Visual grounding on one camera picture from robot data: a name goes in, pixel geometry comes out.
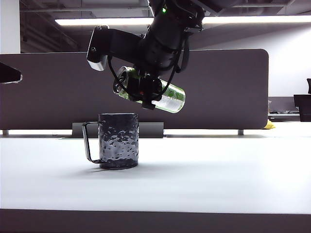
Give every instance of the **mug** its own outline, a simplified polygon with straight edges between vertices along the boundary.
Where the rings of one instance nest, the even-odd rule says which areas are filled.
[[[138,115],[135,113],[99,114],[99,121],[85,122],[82,132],[86,158],[101,168],[121,170],[138,165]],[[100,158],[92,160],[87,125],[98,124]]]

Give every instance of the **mug handle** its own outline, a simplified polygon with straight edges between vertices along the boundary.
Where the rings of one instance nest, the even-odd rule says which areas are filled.
[[[88,136],[87,136],[87,125],[88,124],[101,124],[103,122],[101,121],[94,121],[94,122],[85,122],[82,124],[82,133],[83,133],[83,139],[84,139],[84,147],[85,147],[85,150],[86,150],[86,158],[91,161],[92,163],[95,163],[95,164],[102,164],[104,163],[103,160],[100,160],[100,159],[97,159],[97,160],[92,160],[91,159],[91,153],[90,153],[90,150],[89,150],[89,142],[88,142]]]

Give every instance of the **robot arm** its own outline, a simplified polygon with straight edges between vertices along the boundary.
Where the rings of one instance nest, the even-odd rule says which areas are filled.
[[[154,20],[144,37],[108,26],[97,26],[92,34],[87,60],[93,69],[102,71],[108,61],[114,75],[115,90],[127,93],[127,99],[139,101],[142,107],[154,109],[167,91],[174,74],[187,66],[189,58],[188,37],[200,32],[205,10],[213,14],[235,4],[237,0],[150,0]],[[183,59],[179,60],[182,49]],[[129,75],[114,72],[111,60],[117,57],[133,63]],[[163,86],[159,76],[172,70]]]

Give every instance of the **ceiling light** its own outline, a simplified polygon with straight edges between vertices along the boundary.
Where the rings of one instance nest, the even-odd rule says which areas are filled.
[[[311,16],[240,16],[240,17],[205,17],[203,24],[208,23],[307,23]]]
[[[56,19],[61,26],[94,26],[94,25],[148,25],[154,18],[77,18],[77,19]]]
[[[61,26],[94,26],[94,25],[148,25],[152,17],[141,18],[78,18],[56,19]],[[203,24],[225,23],[306,23],[311,22],[311,16],[239,16],[239,17],[205,17]]]

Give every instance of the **black chair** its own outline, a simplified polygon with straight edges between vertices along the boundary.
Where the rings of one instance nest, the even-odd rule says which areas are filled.
[[[308,93],[311,94],[311,79],[307,79],[308,84],[309,84],[309,91]]]
[[[311,79],[308,93],[311,94]],[[295,107],[299,107],[300,121],[311,121],[311,95],[294,95]]]

